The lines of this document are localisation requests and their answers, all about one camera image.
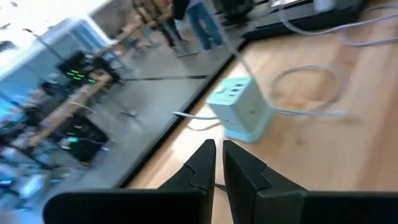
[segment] light blue power strip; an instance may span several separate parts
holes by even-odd
[[[224,79],[207,103],[223,124],[225,135],[243,142],[258,141],[272,119],[273,110],[251,77]]]

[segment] person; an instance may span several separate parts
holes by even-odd
[[[214,43],[218,47],[223,46],[223,38],[201,0],[173,0],[172,12],[176,22],[178,23],[184,20],[187,12],[193,32],[199,38],[205,51],[211,50],[210,38],[213,38]],[[200,21],[205,23],[208,33],[200,25]]]
[[[136,9],[137,13],[140,15],[141,20],[143,23],[148,24],[150,21],[147,19],[147,17],[141,12],[140,9],[144,9],[147,15],[152,19],[153,21],[158,22],[158,26],[155,27],[155,29],[159,30],[162,35],[165,37],[168,46],[174,51],[178,52],[178,48],[175,45],[175,42],[172,38],[172,36],[167,32],[167,30],[159,23],[161,19],[164,19],[164,22],[169,25],[175,36],[179,41],[181,41],[182,44],[186,44],[187,41],[183,40],[180,33],[177,30],[177,27],[175,26],[174,23],[174,18],[172,15],[165,15],[162,13],[162,11],[159,9],[158,5],[154,2],[154,0],[132,0],[132,5]]]

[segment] desk surface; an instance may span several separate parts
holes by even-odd
[[[377,11],[363,19],[395,13]],[[396,21],[350,30],[355,40],[382,40],[398,34]],[[270,167],[311,190],[398,190],[398,44],[354,48],[339,34],[318,37],[290,35],[256,42],[242,53],[267,97],[272,79],[302,65],[329,65],[344,72],[346,91],[333,107],[354,114],[350,119],[275,116],[255,144],[235,141]],[[235,63],[224,77],[244,77]],[[307,71],[282,80],[278,102],[286,108],[306,108],[323,101],[335,81],[325,72]],[[212,116],[206,96],[192,114]],[[206,139],[217,146],[216,182],[224,183],[218,121],[186,119],[132,181],[130,188],[156,188]],[[232,223],[226,194],[215,190],[213,223]]]

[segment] wooden desk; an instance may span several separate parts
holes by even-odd
[[[394,10],[372,12],[364,19],[392,13]],[[355,40],[382,40],[396,37],[398,26],[396,20],[390,20],[353,29],[350,34]],[[271,80],[288,68],[313,64],[339,68],[346,74],[342,78],[347,88],[333,107],[352,112],[356,119],[275,116],[258,143],[236,143],[310,190],[398,190],[398,44],[354,48],[342,44],[339,34],[290,35],[253,43],[242,55],[264,96]],[[224,73],[224,77],[246,75],[238,63]],[[327,98],[334,85],[324,73],[292,74],[280,84],[278,102],[286,108],[303,109]],[[206,96],[192,114],[213,115],[205,100]],[[226,138],[217,123],[186,119],[130,187],[158,187],[206,139],[216,141],[216,182],[224,183],[222,143]],[[218,189],[213,223],[232,223],[226,194]]]
[[[97,80],[96,83],[92,85],[84,85],[79,90],[77,90],[74,96],[69,97],[69,99],[50,113],[43,121],[42,124],[48,125],[47,128],[41,130],[34,136],[32,136],[29,146],[37,146],[42,142],[47,136],[51,134],[57,127],[59,127],[66,119],[68,119],[74,112],[81,108],[79,105],[84,105],[87,99],[97,93],[105,84],[110,81],[111,76],[107,73],[97,76],[96,74],[91,74],[91,78]]]

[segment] power cord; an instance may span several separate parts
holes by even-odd
[[[347,38],[346,36],[346,30],[347,28],[350,27],[355,27],[355,26],[361,26],[361,25],[365,25],[365,24],[370,24],[372,22],[379,22],[379,21],[384,21],[387,19],[392,19],[394,17],[398,17],[398,14],[392,15],[392,16],[386,16],[386,17],[381,17],[381,18],[377,18],[377,19],[373,19],[373,20],[369,20],[369,21],[364,21],[364,22],[357,22],[357,23],[353,23],[353,24],[346,24],[343,26],[339,26],[339,27],[335,27],[326,31],[322,31],[322,32],[308,32],[305,30],[301,30],[297,27],[294,27],[286,18],[285,18],[285,14],[284,14],[284,4],[285,4],[285,0],[282,0],[281,4],[279,4],[279,17],[281,22],[290,30],[297,32],[299,34],[302,35],[310,35],[310,36],[314,36],[314,35],[323,35],[323,34],[329,34],[330,32],[334,32],[336,30],[342,30],[343,31],[343,37],[344,37],[344,42],[350,46],[355,46],[355,47],[364,47],[364,46],[370,46],[370,45],[378,45],[378,44],[389,44],[389,43],[393,43],[393,42],[397,42],[398,38],[393,38],[393,39],[389,39],[389,40],[381,40],[381,41],[377,41],[377,42],[366,42],[366,43],[357,43],[357,42],[353,42],[352,40],[349,40],[349,38]],[[374,10],[378,10],[378,9],[387,9],[387,8],[397,8],[398,5],[396,4],[386,4],[386,5],[381,5],[381,6],[375,6],[375,7],[371,7],[367,10],[365,10],[365,12],[369,12],[369,11],[374,11]],[[213,18],[214,21],[216,21],[214,15],[212,13],[210,13],[211,17]],[[224,39],[227,42],[227,46],[229,48],[230,51],[232,51],[233,54],[235,54],[236,58],[242,63],[243,67],[245,68],[246,72],[248,72],[248,74],[251,77],[254,77],[254,73],[252,72],[250,66],[241,58],[240,53],[236,50],[235,46],[230,46],[230,41],[228,38],[228,35],[226,35],[225,30],[223,29],[223,27],[221,27],[219,25],[219,23],[215,23],[219,29],[219,31],[221,32],[221,35],[224,37]],[[287,110],[287,109],[282,109],[282,108],[278,108],[276,107],[272,100],[269,98],[267,100],[268,105],[276,112],[282,115],[286,115],[286,116],[348,116],[349,113],[346,111],[331,111],[329,113],[319,113],[319,111],[323,111],[326,110],[327,108],[329,108],[331,106],[331,104],[338,99],[338,97],[341,95],[341,93],[343,92],[343,87],[344,87],[344,83],[342,83],[341,78],[343,77],[342,74],[340,74],[340,72],[336,71],[334,68],[328,67],[328,66],[324,66],[324,65],[307,65],[307,66],[302,66],[302,67],[296,67],[296,68],[291,68],[289,70],[286,70],[280,74],[278,74],[276,76],[276,78],[273,80],[273,82],[271,83],[271,93],[274,92],[275,86],[277,84],[277,82],[279,82],[283,77],[287,76],[288,74],[292,73],[292,72],[296,72],[296,71],[301,71],[301,70],[308,70],[308,69],[323,69],[323,70],[327,70],[329,71],[334,77],[335,80],[338,82],[338,88],[336,88],[333,96],[329,99],[324,101],[321,105],[318,105],[314,108],[311,108],[307,111],[301,111],[301,110]],[[202,120],[210,120],[210,119],[217,119],[217,117],[201,117],[201,116],[194,116],[194,115],[190,115],[190,114],[186,114],[186,113],[181,113],[181,112],[174,112],[175,115],[177,116],[183,116],[186,118],[191,118],[191,119],[202,119]]]

